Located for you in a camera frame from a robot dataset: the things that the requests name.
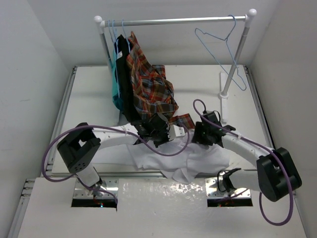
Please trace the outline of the white shirt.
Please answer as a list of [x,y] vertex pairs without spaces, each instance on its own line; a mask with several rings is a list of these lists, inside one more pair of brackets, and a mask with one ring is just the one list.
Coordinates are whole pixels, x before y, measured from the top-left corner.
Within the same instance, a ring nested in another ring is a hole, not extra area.
[[137,171],[160,171],[168,179],[190,184],[196,175],[216,174],[229,166],[227,152],[218,145],[192,143],[191,129],[182,138],[154,146],[152,141],[135,145],[118,145],[97,151],[92,162],[132,166]]

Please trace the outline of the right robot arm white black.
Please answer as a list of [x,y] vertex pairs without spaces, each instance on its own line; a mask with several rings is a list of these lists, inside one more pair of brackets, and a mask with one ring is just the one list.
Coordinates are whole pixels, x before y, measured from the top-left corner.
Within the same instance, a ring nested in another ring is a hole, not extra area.
[[268,200],[276,202],[302,186],[301,177],[288,150],[283,147],[272,149],[241,137],[230,125],[222,126],[215,112],[204,112],[196,122],[193,143],[218,145],[230,150],[251,163],[256,170],[234,168],[219,171],[217,180],[220,192],[231,193],[243,187],[259,191]]

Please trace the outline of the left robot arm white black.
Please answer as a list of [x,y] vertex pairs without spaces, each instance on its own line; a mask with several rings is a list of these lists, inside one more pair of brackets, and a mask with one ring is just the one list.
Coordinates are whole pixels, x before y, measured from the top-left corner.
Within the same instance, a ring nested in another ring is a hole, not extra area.
[[102,180],[91,161],[98,150],[118,145],[135,145],[152,141],[155,147],[176,138],[167,118],[155,114],[150,119],[136,120],[123,126],[109,129],[92,128],[86,122],[80,123],[58,144],[57,150],[68,171],[92,189],[102,188]]

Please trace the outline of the plaid shirt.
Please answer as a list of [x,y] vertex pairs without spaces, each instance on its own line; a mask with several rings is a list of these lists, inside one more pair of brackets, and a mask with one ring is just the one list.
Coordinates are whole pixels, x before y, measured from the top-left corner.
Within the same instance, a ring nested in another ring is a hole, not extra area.
[[150,64],[143,53],[134,32],[128,37],[130,53],[126,58],[130,70],[133,104],[143,120],[154,114],[163,114],[170,124],[195,127],[189,113],[176,116],[179,106],[174,98],[173,84],[166,79],[165,66]]

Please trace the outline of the black garment on hanger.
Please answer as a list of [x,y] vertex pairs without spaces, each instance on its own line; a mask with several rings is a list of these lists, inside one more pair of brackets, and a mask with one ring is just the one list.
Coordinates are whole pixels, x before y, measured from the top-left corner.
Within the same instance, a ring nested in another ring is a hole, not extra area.
[[120,35],[118,38],[118,52],[122,53],[121,57],[117,57],[116,67],[119,77],[119,87],[121,98],[123,100],[123,114],[129,122],[140,120],[141,117],[134,106],[133,88],[130,78],[130,68],[126,59],[129,55],[128,43],[126,39]]

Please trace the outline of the teal garment on hanger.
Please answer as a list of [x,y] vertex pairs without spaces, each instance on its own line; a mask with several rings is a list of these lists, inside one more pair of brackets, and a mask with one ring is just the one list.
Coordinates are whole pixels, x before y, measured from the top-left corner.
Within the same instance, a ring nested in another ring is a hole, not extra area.
[[116,51],[113,50],[113,62],[112,62],[112,68],[111,68],[111,73],[112,73],[112,102],[115,105],[115,107],[123,111],[123,100],[120,96],[120,88],[119,88],[119,83],[117,80],[117,72],[116,72]]

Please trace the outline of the blue hanger with black garment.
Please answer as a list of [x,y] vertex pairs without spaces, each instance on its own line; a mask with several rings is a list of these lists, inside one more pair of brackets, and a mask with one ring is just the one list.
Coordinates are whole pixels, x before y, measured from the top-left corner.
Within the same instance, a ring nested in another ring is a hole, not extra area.
[[111,24],[111,29],[112,29],[112,34],[113,34],[113,44],[115,47],[118,46],[118,40],[117,40],[117,29],[115,27],[115,20],[112,21],[112,24]]

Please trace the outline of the blue hanger with teal garment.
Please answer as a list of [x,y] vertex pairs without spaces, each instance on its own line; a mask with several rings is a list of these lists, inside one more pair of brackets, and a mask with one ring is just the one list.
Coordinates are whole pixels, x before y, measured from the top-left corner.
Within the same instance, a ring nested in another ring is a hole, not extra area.
[[112,33],[111,33],[110,20],[107,21],[107,24],[108,24],[108,31],[109,31],[109,35],[110,35],[111,41],[112,41],[112,43],[114,44],[115,40],[114,40],[113,35],[112,35]]

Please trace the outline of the clothes rack metal white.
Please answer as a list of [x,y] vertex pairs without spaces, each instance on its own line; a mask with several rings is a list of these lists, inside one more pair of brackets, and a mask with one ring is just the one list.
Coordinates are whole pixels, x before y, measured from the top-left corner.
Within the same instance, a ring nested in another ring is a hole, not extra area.
[[249,30],[251,28],[251,24],[254,21],[254,18],[257,15],[257,10],[254,8],[250,9],[247,14],[244,16],[217,16],[217,17],[190,17],[190,18],[172,18],[172,19],[152,19],[152,20],[129,20],[124,21],[122,20],[119,23],[113,22],[106,22],[102,19],[101,16],[95,16],[94,22],[97,26],[99,36],[101,42],[103,44],[103,48],[106,54],[106,62],[109,69],[109,72],[112,72],[112,65],[114,60],[110,56],[110,51],[107,45],[106,36],[105,36],[105,28],[115,28],[117,26],[121,26],[124,28],[125,26],[146,26],[146,25],[168,25],[168,24],[185,24],[185,23],[206,23],[206,22],[234,22],[234,27],[236,26],[238,21],[244,22],[244,29],[241,34],[241,38],[236,50],[236,53],[230,54],[232,59],[232,65],[230,71],[226,71],[222,68],[223,72],[220,73],[219,82],[220,82],[220,91],[218,94],[220,100],[220,116],[221,122],[223,124],[228,123],[229,119],[229,107],[228,107],[228,90],[230,84],[234,82],[233,76],[236,73],[238,76],[239,69],[238,69],[238,60],[242,53],[242,49],[245,45]]

